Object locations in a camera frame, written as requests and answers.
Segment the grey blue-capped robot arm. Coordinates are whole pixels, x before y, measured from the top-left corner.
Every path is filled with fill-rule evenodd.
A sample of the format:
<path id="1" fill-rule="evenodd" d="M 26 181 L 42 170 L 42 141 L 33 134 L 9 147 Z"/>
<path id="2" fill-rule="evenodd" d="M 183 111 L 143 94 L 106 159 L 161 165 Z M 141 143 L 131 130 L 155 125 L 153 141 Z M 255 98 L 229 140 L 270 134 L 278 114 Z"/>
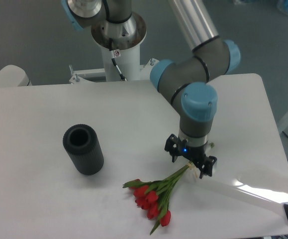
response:
<path id="1" fill-rule="evenodd" d="M 143 78 L 139 47 L 147 27 L 132 10 L 131 1 L 64 0 L 61 4 L 76 30 L 91 28 L 108 82 Z M 167 139 L 165 150 L 173 160 L 183 156 L 192 161 L 201 176 L 211 176 L 217 159 L 207 156 L 205 149 L 218 96 L 209 81 L 235 69 L 241 54 L 233 41 L 220 38 L 202 1 L 172 0 L 169 4 L 192 58 L 181 64 L 151 60 L 146 65 L 151 83 L 180 116 L 179 133 Z"/>

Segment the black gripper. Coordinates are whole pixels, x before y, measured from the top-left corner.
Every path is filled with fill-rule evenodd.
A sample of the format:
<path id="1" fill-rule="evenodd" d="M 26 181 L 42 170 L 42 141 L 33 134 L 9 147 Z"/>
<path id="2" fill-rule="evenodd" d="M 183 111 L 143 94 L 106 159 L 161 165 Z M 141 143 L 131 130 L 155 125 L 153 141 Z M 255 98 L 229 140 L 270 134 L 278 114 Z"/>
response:
<path id="1" fill-rule="evenodd" d="M 172 157 L 172 162 L 175 162 L 179 156 L 183 156 L 191 161 L 199 170 L 199 179 L 203 176 L 211 177 L 216 169 L 217 158 L 214 156 L 206 156 L 205 150 L 207 143 L 201 146 L 189 146 L 189 142 L 171 134 L 165 143 L 165 151 Z"/>

